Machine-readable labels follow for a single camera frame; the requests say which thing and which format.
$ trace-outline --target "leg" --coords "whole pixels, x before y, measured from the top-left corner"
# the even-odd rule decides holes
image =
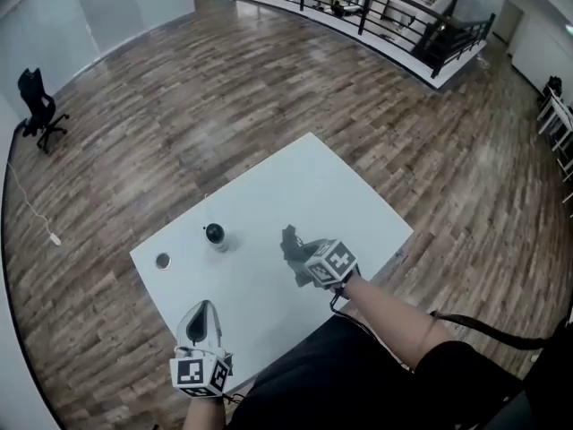
[[[549,116],[549,118],[547,119],[547,121],[545,121],[545,124],[541,126],[541,129],[539,130],[539,134],[541,135],[543,132],[545,132],[545,129],[547,129],[547,126],[557,117],[557,113],[555,113],[555,110],[553,110],[553,113],[551,114],[551,116]]]
[[[562,149],[563,151],[565,151],[570,144],[571,144],[571,139],[567,140],[567,143],[565,143],[565,146],[562,147],[561,149]]]
[[[38,142],[36,143],[38,145],[38,148],[42,148],[42,141],[46,139],[47,134],[43,133],[42,135],[40,135]]]
[[[570,133],[571,133],[571,131],[570,131],[569,129],[567,129],[567,131],[565,131],[565,133],[564,133],[563,136],[560,138],[560,140],[553,145],[552,151],[555,151],[555,150],[557,150],[558,148],[560,148],[561,144],[562,144],[563,142],[565,142],[565,139],[567,139],[567,138],[569,137],[569,134],[570,134]]]
[[[557,158],[557,162],[559,163],[559,167],[561,168],[561,170],[563,172],[565,172],[566,175],[567,175],[569,169],[571,168],[571,166],[573,166],[573,159],[571,161],[569,161],[565,166],[563,166],[563,163],[561,162],[561,160],[559,158]]]
[[[46,137],[46,138],[44,139],[44,152],[47,154],[47,139],[48,139],[49,136],[50,136],[50,132],[46,131],[46,133],[44,133],[44,136]]]
[[[69,115],[63,114],[60,117],[58,117],[55,121],[52,121],[50,123],[50,127],[54,127],[55,125],[57,125],[60,121],[62,121],[62,119],[70,119]]]
[[[373,363],[387,368],[394,368],[398,373],[406,373],[406,370],[399,365],[399,362],[384,348],[378,341],[364,333],[353,323],[338,316],[332,316],[318,330],[313,332],[308,338],[293,347],[284,356],[276,360],[273,364],[265,368],[257,377],[252,392],[261,393],[268,384],[272,384],[272,379],[285,371],[294,370],[307,364],[309,359],[314,358],[314,362],[321,357],[352,358],[356,352],[368,352],[374,356]]]
[[[554,135],[557,131],[561,129],[563,125],[564,125],[563,122],[557,116],[552,122],[552,129],[549,131],[549,135]]]
[[[537,121],[540,121],[542,116],[545,116],[545,113],[547,113],[547,111],[549,110],[551,105],[552,105],[552,102],[550,100],[545,100],[545,107],[543,107],[543,110],[541,111],[541,113],[537,117]]]
[[[567,182],[569,180],[569,178],[571,176],[573,176],[573,170],[571,172],[569,172],[569,170],[571,169],[571,166],[573,166],[573,160],[571,160],[564,168],[563,168],[563,172],[565,172],[566,177],[563,178],[563,183]]]

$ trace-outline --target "black chair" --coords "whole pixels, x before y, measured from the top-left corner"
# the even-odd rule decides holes
[[[43,133],[38,140],[38,148],[42,149],[42,141],[44,142],[43,150],[47,153],[47,139],[52,133],[68,133],[63,127],[56,127],[62,118],[69,119],[70,116],[63,114],[58,117],[54,122],[52,118],[56,113],[56,103],[54,99],[46,94],[44,90],[44,82],[42,81],[42,74],[37,68],[34,72],[26,69],[18,79],[18,89],[20,96],[26,102],[32,114],[31,118],[24,125],[23,136],[26,137],[30,134],[36,135],[38,129]]]

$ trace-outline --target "desk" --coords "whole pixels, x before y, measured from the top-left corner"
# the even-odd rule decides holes
[[[216,221],[231,237],[221,254],[203,226]],[[331,316],[332,293],[299,288],[283,260],[282,229],[304,241],[338,238],[370,280],[412,229],[342,159],[308,133],[223,186],[131,252],[155,306],[174,333],[202,299],[213,302],[222,345],[235,355],[227,391],[250,381]],[[160,271],[158,254],[171,256]]]

